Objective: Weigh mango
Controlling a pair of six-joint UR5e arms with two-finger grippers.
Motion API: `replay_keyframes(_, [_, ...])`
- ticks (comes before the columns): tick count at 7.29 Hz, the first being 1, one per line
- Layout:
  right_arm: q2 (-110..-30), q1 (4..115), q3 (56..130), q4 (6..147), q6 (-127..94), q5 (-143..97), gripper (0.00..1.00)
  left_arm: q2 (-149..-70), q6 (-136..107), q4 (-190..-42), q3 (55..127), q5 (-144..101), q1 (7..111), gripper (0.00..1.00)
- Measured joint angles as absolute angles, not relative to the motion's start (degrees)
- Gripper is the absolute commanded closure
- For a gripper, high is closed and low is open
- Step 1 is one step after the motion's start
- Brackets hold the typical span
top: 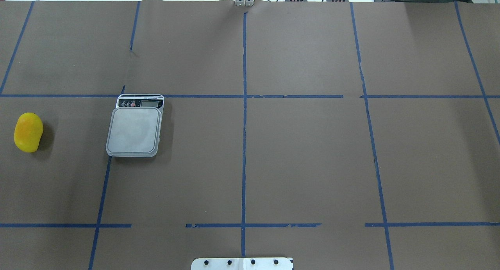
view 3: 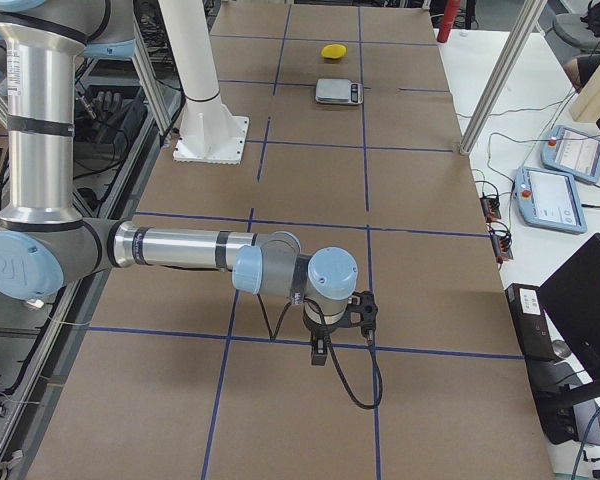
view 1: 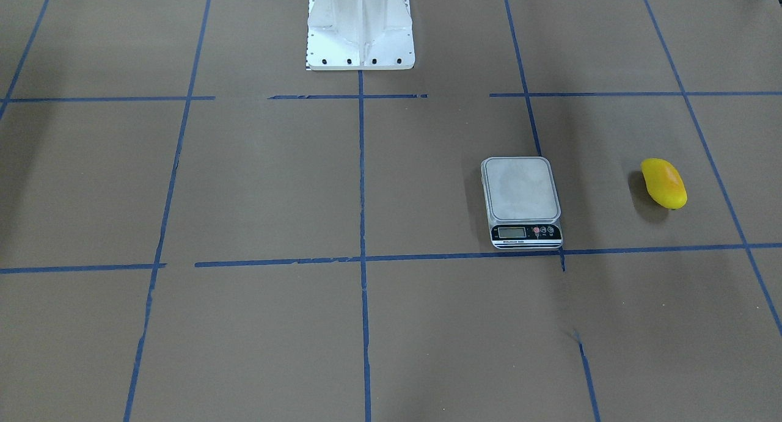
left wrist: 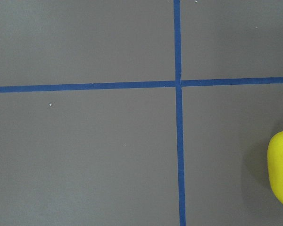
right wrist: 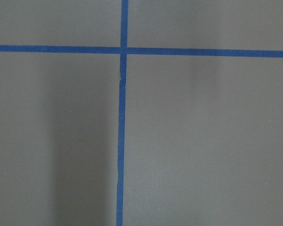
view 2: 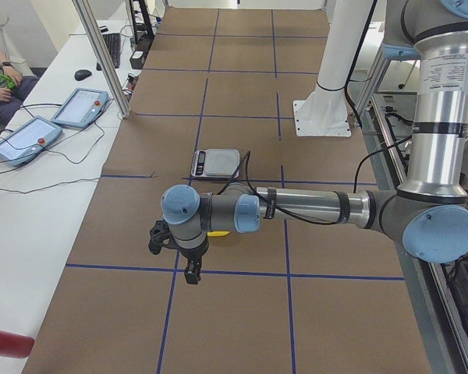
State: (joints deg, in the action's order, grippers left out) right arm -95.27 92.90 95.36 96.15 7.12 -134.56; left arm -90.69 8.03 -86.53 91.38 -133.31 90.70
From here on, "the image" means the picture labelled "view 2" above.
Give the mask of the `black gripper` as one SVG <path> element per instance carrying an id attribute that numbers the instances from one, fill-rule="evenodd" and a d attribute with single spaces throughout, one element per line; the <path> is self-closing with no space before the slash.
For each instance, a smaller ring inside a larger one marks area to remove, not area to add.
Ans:
<path id="1" fill-rule="evenodd" d="M 187 260 L 186 269 L 184 270 L 184 277 L 187 284 L 198 284 L 200 282 L 202 257 L 206 254 L 208 249 L 209 242 L 202 242 L 197 247 L 191 249 L 180 249 L 180 254 Z"/>

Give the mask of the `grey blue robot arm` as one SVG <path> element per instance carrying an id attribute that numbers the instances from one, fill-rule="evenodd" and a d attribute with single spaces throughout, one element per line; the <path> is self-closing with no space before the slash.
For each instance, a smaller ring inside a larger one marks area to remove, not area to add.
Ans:
<path id="1" fill-rule="evenodd" d="M 408 175 L 393 191 L 320 192 L 229 183 L 200 194 L 175 185 L 161 198 L 149 250 L 186 258 L 197 284 L 208 234 L 255 232 L 278 217 L 308 224 L 353 224 L 380 232 L 413 257 L 449 263 L 468 253 L 467 194 L 459 175 L 468 134 L 468 1 L 390 1 L 385 36 L 420 55 L 420 82 Z"/>

